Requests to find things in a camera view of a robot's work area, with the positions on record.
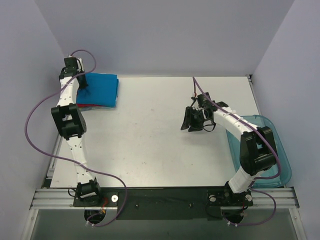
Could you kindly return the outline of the blue t shirt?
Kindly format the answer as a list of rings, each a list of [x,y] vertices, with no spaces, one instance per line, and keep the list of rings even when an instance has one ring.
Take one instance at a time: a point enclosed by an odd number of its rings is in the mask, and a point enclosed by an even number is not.
[[[116,74],[88,73],[85,75],[88,86],[79,89],[76,104],[110,106],[117,105],[119,79]]]

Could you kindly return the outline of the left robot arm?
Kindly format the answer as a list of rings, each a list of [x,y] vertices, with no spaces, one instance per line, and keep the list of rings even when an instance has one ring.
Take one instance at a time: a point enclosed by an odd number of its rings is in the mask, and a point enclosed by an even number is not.
[[[87,170],[87,153],[84,134],[86,121],[76,104],[78,89],[88,86],[84,75],[81,58],[68,56],[64,58],[65,67],[59,75],[61,92],[57,105],[51,108],[51,115],[58,133],[66,141],[74,161],[76,172],[75,198],[86,201],[91,206],[98,206],[103,200],[103,193],[97,178]]]

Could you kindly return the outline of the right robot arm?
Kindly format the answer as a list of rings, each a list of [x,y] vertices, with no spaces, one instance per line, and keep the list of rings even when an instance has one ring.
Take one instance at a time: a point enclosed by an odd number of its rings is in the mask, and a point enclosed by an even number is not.
[[[235,113],[225,102],[215,102],[210,95],[193,94],[192,104],[185,108],[180,129],[199,132],[205,129],[205,122],[215,127],[220,125],[240,143],[240,167],[226,183],[223,199],[229,205],[236,204],[261,175],[277,164],[279,159],[271,128],[260,127]]]

